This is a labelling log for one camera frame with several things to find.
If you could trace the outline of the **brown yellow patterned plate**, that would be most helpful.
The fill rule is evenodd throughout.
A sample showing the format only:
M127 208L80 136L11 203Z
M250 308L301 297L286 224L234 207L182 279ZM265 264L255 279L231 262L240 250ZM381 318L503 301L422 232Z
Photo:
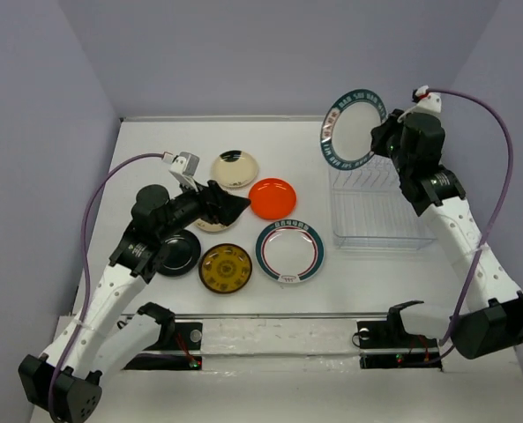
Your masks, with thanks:
M243 289L252 275L252 260L242 247L221 243L208 249L198 263L198 276L209 291L231 294Z

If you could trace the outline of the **white plate dark green rim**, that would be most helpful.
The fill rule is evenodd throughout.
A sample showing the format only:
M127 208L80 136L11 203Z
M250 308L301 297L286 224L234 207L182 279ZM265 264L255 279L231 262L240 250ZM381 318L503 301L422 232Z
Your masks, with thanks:
M375 92L359 88L342 94L325 115L319 145L329 166L351 171L374 156L371 131L387 117L384 102Z

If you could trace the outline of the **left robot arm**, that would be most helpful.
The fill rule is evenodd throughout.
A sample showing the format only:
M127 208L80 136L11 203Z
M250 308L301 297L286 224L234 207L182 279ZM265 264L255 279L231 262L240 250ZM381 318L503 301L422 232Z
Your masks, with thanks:
M215 181L183 188L177 197L161 185L142 188L98 286L86 289L91 299L39 356L28 354L19 364L27 400L55 422L87 421L101 400L106 373L121 369L149 345L163 348L173 340L174 314L154 303L138 311L135 330L110 334L167 259L168 239L198 219L229 226L249 206L249 199L228 193Z

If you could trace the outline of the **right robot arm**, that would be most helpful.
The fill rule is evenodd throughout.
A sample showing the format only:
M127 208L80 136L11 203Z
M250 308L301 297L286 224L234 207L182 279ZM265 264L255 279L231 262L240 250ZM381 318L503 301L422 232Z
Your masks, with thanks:
M466 293L467 312L425 315L422 301L393 306L386 338L405 345L416 335L449 337L461 356L473 360L523 343L523 290L482 240L466 192L441 165L445 130L434 115L393 110L371 132L371 150L391 160L400 191L435 235Z

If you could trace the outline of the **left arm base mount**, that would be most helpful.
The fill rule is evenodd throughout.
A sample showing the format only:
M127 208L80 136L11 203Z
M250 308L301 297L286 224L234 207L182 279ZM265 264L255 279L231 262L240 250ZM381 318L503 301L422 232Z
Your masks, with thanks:
M199 322L176 322L169 338L159 340L134 357L123 368L138 371L199 371L203 324Z

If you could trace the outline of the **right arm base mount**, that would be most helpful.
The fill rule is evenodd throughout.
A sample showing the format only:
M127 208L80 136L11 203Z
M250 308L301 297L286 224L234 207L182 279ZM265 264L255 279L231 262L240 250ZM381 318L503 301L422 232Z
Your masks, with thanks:
M386 320L359 321L352 344L361 369L443 368L435 339L396 334Z

